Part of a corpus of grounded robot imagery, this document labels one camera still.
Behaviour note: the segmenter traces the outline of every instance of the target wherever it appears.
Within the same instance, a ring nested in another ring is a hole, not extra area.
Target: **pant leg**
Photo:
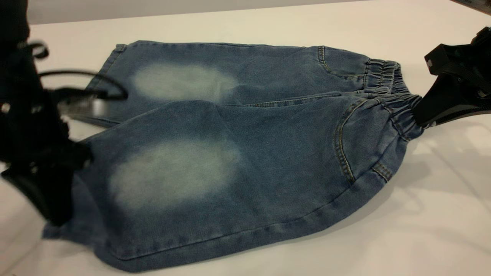
[[[369,58],[316,47],[138,41],[118,45],[101,73],[130,97],[73,117],[111,126],[171,101],[246,105],[364,88]],[[114,87],[94,79],[88,88]]]

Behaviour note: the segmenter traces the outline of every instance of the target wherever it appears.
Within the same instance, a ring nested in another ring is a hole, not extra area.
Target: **pocket stitching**
[[[317,58],[318,58],[319,64],[322,66],[322,68],[324,68],[324,71],[328,75],[334,75],[336,77],[343,78],[343,79],[365,78],[365,74],[343,75],[343,74],[339,74],[339,73],[333,71],[332,69],[330,69],[326,63],[326,47],[325,46],[319,46],[317,48]]]
[[[355,182],[355,177],[353,176],[353,172],[351,171],[350,164],[348,162],[348,159],[346,158],[346,155],[343,150],[343,129],[346,124],[346,122],[350,119],[351,115],[354,113],[355,110],[357,110],[359,107],[361,107],[364,103],[366,103],[368,100],[367,99],[360,99],[357,102],[353,103],[350,105],[350,107],[345,111],[345,117],[341,122],[338,124],[336,127],[336,131],[334,134],[334,145],[335,145],[335,151],[336,151],[336,156],[338,158],[339,165],[341,166],[341,170],[343,171],[343,174],[345,175],[346,179],[348,182],[353,184]]]

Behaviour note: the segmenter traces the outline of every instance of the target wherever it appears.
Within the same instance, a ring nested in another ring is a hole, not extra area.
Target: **denim pants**
[[[45,238],[140,272],[324,230],[370,200],[423,133],[400,65],[329,47],[117,45],[130,92],[88,138],[75,213]],[[114,88],[93,80],[89,87]]]

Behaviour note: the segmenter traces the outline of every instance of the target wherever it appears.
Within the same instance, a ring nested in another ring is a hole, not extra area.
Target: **seam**
[[[380,166],[380,168],[390,177],[392,178],[392,173],[389,171],[389,169],[387,169],[386,166],[384,166],[382,163],[378,163],[378,165]]]
[[[266,106],[266,105],[271,105],[271,104],[279,104],[279,103],[291,103],[295,101],[304,101],[304,100],[310,100],[310,99],[322,99],[322,98],[328,98],[328,97],[339,97],[341,96],[341,93],[337,94],[332,94],[332,95],[319,95],[319,96],[310,96],[310,97],[303,97],[303,98],[296,98],[296,99],[290,99],[290,100],[278,100],[278,101],[269,101],[269,102],[262,102],[262,103],[255,103],[255,104],[246,104],[242,105],[243,107],[257,107],[257,108],[267,108],[271,106]]]
[[[365,175],[366,173],[368,173],[370,170],[367,170],[366,172],[364,172],[360,177],[362,177],[363,175]],[[175,247],[171,247],[171,248],[167,248],[167,249],[162,249],[162,250],[156,250],[155,252],[152,252],[152,253],[146,253],[146,254],[141,254],[141,255],[138,255],[138,256],[133,256],[133,257],[128,257],[128,258],[122,258],[122,257],[118,257],[113,250],[111,250],[112,248],[109,247],[109,253],[111,255],[113,255],[116,259],[118,260],[133,260],[133,259],[137,259],[137,258],[142,258],[142,257],[146,257],[146,256],[150,256],[150,255],[154,255],[154,254],[158,254],[160,252],[165,252],[165,251],[169,251],[169,250],[174,250],[174,249],[178,249],[178,248],[183,248],[183,247],[187,247],[187,246],[192,246],[192,245],[197,245],[197,244],[200,244],[200,243],[206,243],[206,242],[209,242],[209,241],[213,241],[213,240],[217,240],[217,239],[221,239],[221,238],[226,238],[226,237],[230,237],[230,236],[233,236],[233,235],[237,235],[237,234],[241,234],[241,233],[246,233],[246,232],[252,232],[252,231],[256,231],[256,230],[261,230],[261,229],[265,229],[265,228],[268,228],[268,227],[271,227],[273,225],[288,225],[290,223],[293,223],[295,221],[298,221],[298,220],[301,220],[307,216],[310,216],[311,214],[314,214],[315,212],[317,212],[318,210],[328,206],[328,205],[331,205],[333,204],[333,202],[335,202],[339,197],[341,197],[342,195],[344,195],[345,193],[348,193],[350,192],[352,189],[352,186],[349,186],[348,188],[346,188],[344,191],[342,191],[337,197],[333,198],[330,202],[327,202],[326,204],[323,204],[317,208],[315,208],[314,210],[312,210],[311,212],[301,216],[301,217],[298,217],[296,219],[292,219],[290,221],[287,221],[287,222],[277,222],[277,223],[271,223],[271,224],[268,224],[268,225],[264,225],[264,226],[260,226],[260,227],[256,227],[256,228],[250,228],[250,229],[246,229],[246,230],[241,230],[241,231],[238,231],[238,232],[234,232],[234,233],[230,233],[230,234],[226,234],[226,235],[221,235],[219,237],[214,237],[214,238],[210,238],[210,239],[207,239],[207,240],[203,240],[203,241],[197,241],[197,242],[193,242],[193,243],[189,243],[189,244],[186,244],[186,245],[181,245],[181,246],[175,246]]]
[[[368,67],[369,67],[371,61],[372,61],[372,59],[368,58],[367,65],[365,66],[365,74],[363,76],[363,89],[366,89],[366,86],[367,86]]]
[[[380,175],[386,182],[389,181],[389,179],[383,173],[381,173],[380,171],[378,171],[375,167],[373,167],[372,170],[374,172],[376,172],[378,175]]]
[[[108,67],[106,70],[104,70],[104,71],[103,71],[103,70],[101,70],[101,71],[99,72],[99,74],[106,74],[106,73],[109,71],[109,69],[111,69],[111,67],[113,66],[113,64],[116,62],[116,60],[119,58],[119,56],[120,56],[120,55],[121,55],[123,52],[124,52],[124,49],[123,49],[122,51],[118,51],[118,54],[117,54],[117,55],[114,57],[114,60],[113,60],[113,61],[111,61],[111,64],[109,65],[109,67]],[[103,80],[102,78],[99,78],[99,81],[98,81],[98,82],[97,82],[97,83],[94,85],[94,89],[96,89],[96,88],[97,88],[97,87],[98,87],[98,86],[101,84],[102,80]]]
[[[330,74],[332,72],[332,70],[329,68],[329,66],[326,63],[325,47],[319,46],[317,48],[317,52],[318,52],[317,57],[319,58],[319,63],[325,69],[325,71]]]
[[[342,120],[336,127],[336,132],[334,134],[334,145],[336,156],[338,158],[339,165],[341,166],[341,170],[345,175],[346,179],[350,184],[355,182],[355,177],[353,176],[353,172],[351,171],[350,164],[343,150],[343,129],[346,122],[350,119],[351,115],[355,110],[361,107],[364,103],[366,103],[367,99],[360,99],[359,101],[353,103],[346,111],[344,120]]]

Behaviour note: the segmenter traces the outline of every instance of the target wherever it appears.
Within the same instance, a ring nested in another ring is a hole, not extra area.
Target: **elastic waistband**
[[[394,127],[402,138],[410,141],[423,134],[426,127],[416,124],[412,113],[412,109],[422,98],[409,92],[399,63],[390,60],[369,60],[364,84],[364,92],[373,95],[372,97],[390,112]]]

